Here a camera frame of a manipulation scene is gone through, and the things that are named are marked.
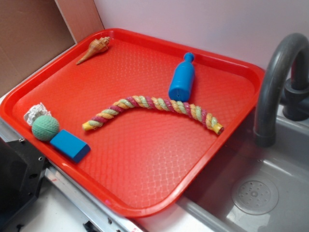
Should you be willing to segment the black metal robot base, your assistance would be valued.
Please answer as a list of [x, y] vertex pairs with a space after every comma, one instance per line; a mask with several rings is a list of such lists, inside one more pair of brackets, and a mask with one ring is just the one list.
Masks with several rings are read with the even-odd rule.
[[29, 141], [0, 141], [0, 230], [39, 197], [47, 158]]

